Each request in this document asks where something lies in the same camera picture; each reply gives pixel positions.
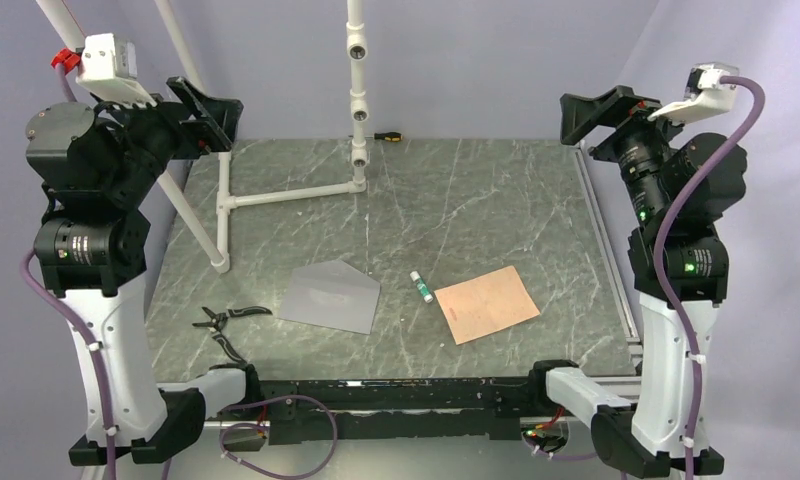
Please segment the orange letter paper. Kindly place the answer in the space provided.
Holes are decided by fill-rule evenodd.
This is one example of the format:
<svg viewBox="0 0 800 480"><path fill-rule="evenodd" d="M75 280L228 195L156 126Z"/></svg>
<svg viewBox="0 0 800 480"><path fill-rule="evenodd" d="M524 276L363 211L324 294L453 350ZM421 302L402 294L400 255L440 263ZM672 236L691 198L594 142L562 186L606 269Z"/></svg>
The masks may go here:
<svg viewBox="0 0 800 480"><path fill-rule="evenodd" d="M540 315L514 266L437 289L435 297L457 345Z"/></svg>

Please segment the green white glue stick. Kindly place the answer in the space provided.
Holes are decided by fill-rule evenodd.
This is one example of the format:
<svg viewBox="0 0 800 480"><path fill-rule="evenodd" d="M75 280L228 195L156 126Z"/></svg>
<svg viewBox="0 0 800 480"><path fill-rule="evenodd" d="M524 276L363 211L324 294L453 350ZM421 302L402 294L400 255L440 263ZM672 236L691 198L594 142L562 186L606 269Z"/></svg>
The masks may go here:
<svg viewBox="0 0 800 480"><path fill-rule="evenodd" d="M429 289L429 287L427 286L427 284L425 283L424 279L419 274L419 272L418 271L412 271L410 273L410 278L411 278L414 286L416 287L416 289L420 293L420 295L421 295L422 299L424 300L424 302L425 303L431 303L434 300L434 296L433 296L431 290Z"/></svg>

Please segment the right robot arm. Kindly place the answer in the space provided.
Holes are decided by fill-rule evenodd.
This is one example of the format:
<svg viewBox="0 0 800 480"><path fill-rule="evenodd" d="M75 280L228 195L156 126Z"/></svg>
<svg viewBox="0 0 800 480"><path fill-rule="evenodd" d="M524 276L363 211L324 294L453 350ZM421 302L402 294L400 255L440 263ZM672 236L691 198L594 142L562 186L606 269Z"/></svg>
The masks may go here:
<svg viewBox="0 0 800 480"><path fill-rule="evenodd" d="M641 388L629 401L573 361L539 361L528 375L528 404L540 415L559 407L573 414L599 459L623 473L720 475L725 460L702 415L705 357L729 277L716 223L745 195L746 151L711 132L673 148L683 126L675 107L626 86L593 98L565 94L560 107L565 145L610 129L589 154L619 167L637 217L628 257L644 322Z"/></svg>

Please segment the grey envelope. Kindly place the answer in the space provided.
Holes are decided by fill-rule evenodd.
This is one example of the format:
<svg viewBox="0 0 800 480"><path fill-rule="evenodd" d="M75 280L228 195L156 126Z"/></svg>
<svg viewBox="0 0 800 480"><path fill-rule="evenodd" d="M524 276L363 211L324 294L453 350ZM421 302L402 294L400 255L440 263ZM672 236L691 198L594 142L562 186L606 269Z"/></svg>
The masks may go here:
<svg viewBox="0 0 800 480"><path fill-rule="evenodd" d="M381 284L342 260L296 268L276 317L368 335Z"/></svg>

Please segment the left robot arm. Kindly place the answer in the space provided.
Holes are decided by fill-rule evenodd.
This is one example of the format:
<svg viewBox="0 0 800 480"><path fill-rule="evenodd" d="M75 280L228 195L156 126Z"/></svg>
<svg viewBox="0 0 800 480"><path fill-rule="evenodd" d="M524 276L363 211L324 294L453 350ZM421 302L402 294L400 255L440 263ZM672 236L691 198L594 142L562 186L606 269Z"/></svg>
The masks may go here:
<svg viewBox="0 0 800 480"><path fill-rule="evenodd" d="M27 124L26 160L48 200L33 242L33 289L69 324L87 402L87 427L70 448L77 467L114 466L129 455L159 464L192 445L227 409L248 420L263 406L254 367L212 367L185 383L158 383L145 330L145 243L140 206L172 160L232 146L243 110L187 79L174 99L131 105L64 102Z"/></svg>

